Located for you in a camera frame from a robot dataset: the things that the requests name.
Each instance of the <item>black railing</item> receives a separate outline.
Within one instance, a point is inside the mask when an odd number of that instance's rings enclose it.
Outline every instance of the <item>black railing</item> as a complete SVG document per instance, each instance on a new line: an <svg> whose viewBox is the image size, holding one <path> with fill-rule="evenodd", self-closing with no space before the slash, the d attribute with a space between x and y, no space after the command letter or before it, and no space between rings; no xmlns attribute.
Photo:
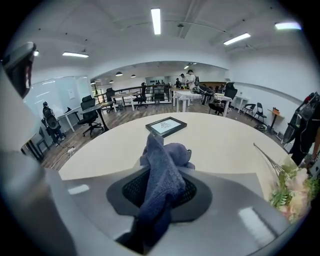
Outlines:
<svg viewBox="0 0 320 256"><path fill-rule="evenodd" d="M171 103L169 97L169 84L159 84L159 85L147 85L145 89L145 97L146 97L146 104L154 104L156 100L159 101L160 104L168 104ZM115 98L118 103L124 102L125 106L131 105L131 97L125 96L123 97L122 94L133 93L137 92L138 95L142 93L142 86L125 88L120 90L115 90L115 96L119 96ZM106 93L99 94L94 96L95 104L107 102L107 95Z"/></svg>

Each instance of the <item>white round table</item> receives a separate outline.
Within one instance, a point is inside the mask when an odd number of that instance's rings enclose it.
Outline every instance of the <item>white round table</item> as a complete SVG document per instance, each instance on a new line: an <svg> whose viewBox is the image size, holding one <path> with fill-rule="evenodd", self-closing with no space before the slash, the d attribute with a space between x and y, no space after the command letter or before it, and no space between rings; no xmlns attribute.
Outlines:
<svg viewBox="0 0 320 256"><path fill-rule="evenodd" d="M164 138L164 144L181 143L192 150L190 162L197 171L217 174L256 173L264 199L277 178L255 143L276 163L288 154L271 138L254 128L222 116L179 112L151 115L119 125L96 137L63 165L63 180L101 176L132 168L146 146L146 125L173 117L187 127Z"/></svg>

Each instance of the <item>gray towel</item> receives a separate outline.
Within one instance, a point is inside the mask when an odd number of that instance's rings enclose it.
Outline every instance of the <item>gray towel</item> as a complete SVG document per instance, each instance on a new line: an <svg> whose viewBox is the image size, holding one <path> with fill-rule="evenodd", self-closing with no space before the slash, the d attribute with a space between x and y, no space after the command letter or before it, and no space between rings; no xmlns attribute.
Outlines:
<svg viewBox="0 0 320 256"><path fill-rule="evenodd" d="M176 163L186 164L191 156L183 145L173 144L173 147L166 148L162 137L155 137L150 133L140 158L141 165L150 165L144 203L138 215L139 229L149 245L157 242L166 232L171 222L172 203L186 189ZM181 146L185 149L184 153L180 150Z"/></svg>

